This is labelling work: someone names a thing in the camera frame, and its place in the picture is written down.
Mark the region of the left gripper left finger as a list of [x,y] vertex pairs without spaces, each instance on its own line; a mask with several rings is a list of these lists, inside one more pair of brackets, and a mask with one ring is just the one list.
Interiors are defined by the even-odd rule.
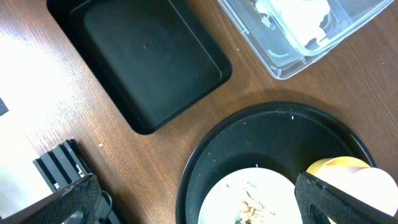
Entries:
[[88,174],[33,205],[1,220],[10,223],[94,223],[102,197],[97,177]]

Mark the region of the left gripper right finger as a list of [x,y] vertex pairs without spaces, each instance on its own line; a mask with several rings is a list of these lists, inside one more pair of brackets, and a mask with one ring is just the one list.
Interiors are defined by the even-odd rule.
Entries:
[[295,198],[305,224],[397,224],[397,219],[308,172],[298,175]]

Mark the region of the yellow bowl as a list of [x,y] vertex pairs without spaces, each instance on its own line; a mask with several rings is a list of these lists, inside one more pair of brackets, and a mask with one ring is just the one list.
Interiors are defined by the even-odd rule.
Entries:
[[370,167],[361,159],[342,156],[320,159],[314,162],[307,172],[348,194],[353,188],[355,173]]

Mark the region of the pink cup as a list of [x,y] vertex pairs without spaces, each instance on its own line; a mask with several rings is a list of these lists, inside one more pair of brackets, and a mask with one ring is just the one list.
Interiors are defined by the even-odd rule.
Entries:
[[382,169],[370,167],[355,173],[348,194],[392,217],[397,212],[397,184]]

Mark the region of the peanut shells and rice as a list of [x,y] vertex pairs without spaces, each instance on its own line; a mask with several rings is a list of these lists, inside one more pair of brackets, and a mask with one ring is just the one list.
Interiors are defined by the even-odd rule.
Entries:
[[266,204],[261,191],[252,184],[233,186],[226,184],[228,192],[232,194],[233,210],[237,212],[235,224],[261,224],[275,221],[277,214]]

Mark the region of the grey round plate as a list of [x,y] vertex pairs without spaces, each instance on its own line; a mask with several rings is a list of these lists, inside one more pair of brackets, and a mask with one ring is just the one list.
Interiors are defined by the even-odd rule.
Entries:
[[265,168],[237,170],[218,181],[206,195],[198,224],[302,224],[295,186]]

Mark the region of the white tissue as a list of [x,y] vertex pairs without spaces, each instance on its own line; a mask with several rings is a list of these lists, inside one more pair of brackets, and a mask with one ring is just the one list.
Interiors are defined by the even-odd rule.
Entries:
[[277,19],[294,47],[326,38],[320,25],[331,10],[327,0],[258,0],[255,6],[258,12]]

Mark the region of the round black serving tray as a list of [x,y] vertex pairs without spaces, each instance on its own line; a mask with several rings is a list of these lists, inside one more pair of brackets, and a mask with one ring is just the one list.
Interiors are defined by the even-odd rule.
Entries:
[[314,162],[341,156],[376,166],[360,138],[318,108],[272,101],[239,110],[206,134],[190,156],[178,188],[176,222],[197,223],[207,193],[234,171],[266,168],[294,183]]

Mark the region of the black rectangular tray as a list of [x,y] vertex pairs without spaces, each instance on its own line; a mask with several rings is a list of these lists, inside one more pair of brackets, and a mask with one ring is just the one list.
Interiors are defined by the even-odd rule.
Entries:
[[229,80],[228,57],[182,0],[47,0],[130,127],[152,134]]

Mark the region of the clear plastic bin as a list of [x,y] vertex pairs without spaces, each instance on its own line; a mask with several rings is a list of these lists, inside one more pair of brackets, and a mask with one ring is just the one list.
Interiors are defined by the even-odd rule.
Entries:
[[286,80],[324,57],[393,0],[218,0],[268,72]]

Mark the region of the black aluminium rail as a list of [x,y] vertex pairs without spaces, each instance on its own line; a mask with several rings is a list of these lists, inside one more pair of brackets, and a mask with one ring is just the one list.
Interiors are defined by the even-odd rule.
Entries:
[[[67,139],[33,160],[38,172],[52,192],[93,173],[74,139]],[[102,191],[96,210],[96,223],[123,224],[126,220],[117,210],[109,193]]]

